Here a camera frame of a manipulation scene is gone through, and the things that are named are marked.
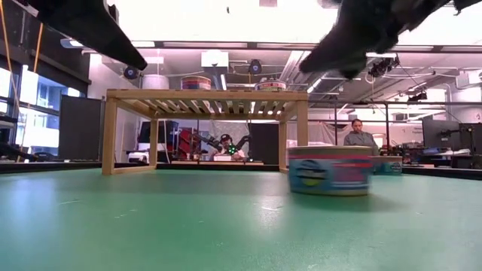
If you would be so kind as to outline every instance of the man with cap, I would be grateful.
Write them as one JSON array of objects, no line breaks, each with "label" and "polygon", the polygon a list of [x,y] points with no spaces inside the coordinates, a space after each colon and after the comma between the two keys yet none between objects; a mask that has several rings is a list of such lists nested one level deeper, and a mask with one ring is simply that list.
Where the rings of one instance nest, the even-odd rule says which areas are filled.
[{"label": "man with cap", "polygon": [[[221,149],[221,151],[214,150],[214,152],[211,155],[211,160],[214,160],[214,156],[229,155],[227,150],[229,149],[229,146],[233,143],[233,139],[231,138],[231,136],[228,135],[228,134],[221,135],[220,142],[221,142],[222,149]],[[243,161],[244,157],[245,157],[244,151],[238,150],[234,154],[231,155],[231,160],[232,161]]]}]

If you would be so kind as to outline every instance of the wooden table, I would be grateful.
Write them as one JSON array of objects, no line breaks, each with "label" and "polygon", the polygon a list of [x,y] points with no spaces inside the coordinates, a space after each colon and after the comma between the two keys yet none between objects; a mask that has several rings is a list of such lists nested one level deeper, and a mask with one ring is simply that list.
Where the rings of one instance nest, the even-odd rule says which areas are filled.
[{"label": "wooden table", "polygon": [[[114,168],[117,108],[151,120],[149,166]],[[107,90],[102,174],[156,169],[159,119],[279,122],[279,168],[286,170],[286,125],[297,116],[297,145],[308,145],[308,94],[251,90]]]}]

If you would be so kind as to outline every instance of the window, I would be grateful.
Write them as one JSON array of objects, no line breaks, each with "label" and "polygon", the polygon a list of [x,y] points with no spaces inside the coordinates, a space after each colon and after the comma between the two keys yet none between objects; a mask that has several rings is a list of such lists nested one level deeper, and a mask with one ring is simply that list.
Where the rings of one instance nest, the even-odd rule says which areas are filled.
[{"label": "window", "polygon": [[10,72],[0,68],[0,96],[8,97],[10,93]]},{"label": "window", "polygon": [[29,153],[48,152],[57,155],[59,117],[21,108],[15,143],[29,148]]},{"label": "window", "polygon": [[[14,75],[14,80],[17,81],[18,75]],[[0,97],[8,98],[10,97],[10,92],[12,88],[11,83],[11,73],[6,70],[0,68]],[[5,102],[0,102],[0,113],[7,113],[8,112],[8,104]]]},{"label": "window", "polygon": [[7,113],[8,105],[6,102],[0,102],[0,113]]},{"label": "window", "polygon": [[68,87],[62,84],[29,71],[26,65],[23,67],[21,86],[21,102],[53,110],[60,110],[60,97],[62,94],[80,95],[80,93],[75,93],[77,90],[69,90]]}]

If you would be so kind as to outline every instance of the colorful label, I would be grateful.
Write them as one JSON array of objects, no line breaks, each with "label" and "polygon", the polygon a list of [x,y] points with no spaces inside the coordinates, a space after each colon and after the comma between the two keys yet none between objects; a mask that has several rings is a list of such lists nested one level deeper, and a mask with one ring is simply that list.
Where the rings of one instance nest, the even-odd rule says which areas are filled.
[{"label": "colorful label", "polygon": [[383,162],[375,166],[375,172],[381,175],[399,175],[401,174],[400,162]]},{"label": "colorful label", "polygon": [[339,193],[366,191],[373,166],[366,159],[304,159],[289,161],[289,181],[293,191]]}]

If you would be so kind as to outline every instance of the computer monitor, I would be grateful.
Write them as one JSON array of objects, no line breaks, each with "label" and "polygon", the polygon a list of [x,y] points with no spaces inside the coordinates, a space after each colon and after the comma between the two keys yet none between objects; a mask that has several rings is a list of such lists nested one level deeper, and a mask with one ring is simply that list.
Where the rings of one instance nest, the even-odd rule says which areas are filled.
[{"label": "computer monitor", "polygon": [[457,121],[422,120],[422,128],[425,148],[450,148],[452,151],[462,148]]}]

